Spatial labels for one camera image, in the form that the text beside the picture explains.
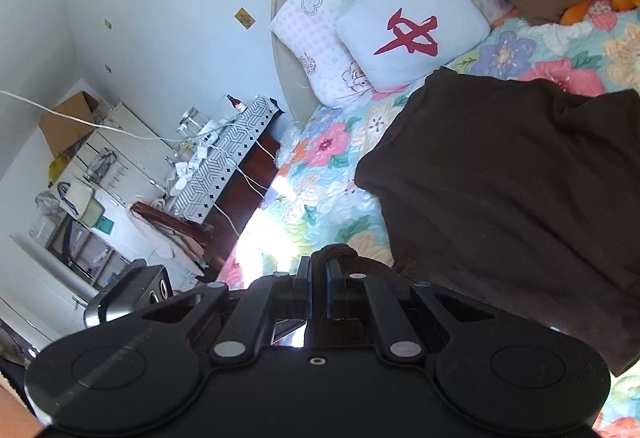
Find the person's right hand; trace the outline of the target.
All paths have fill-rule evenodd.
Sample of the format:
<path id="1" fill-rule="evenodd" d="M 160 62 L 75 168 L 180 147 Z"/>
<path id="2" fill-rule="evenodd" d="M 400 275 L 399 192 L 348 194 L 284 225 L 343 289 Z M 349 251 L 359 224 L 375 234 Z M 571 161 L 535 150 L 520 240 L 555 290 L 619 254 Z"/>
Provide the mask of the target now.
<path id="1" fill-rule="evenodd" d="M 0 388 L 0 437 L 35 438 L 42 425 L 21 401 L 3 387 Z"/>

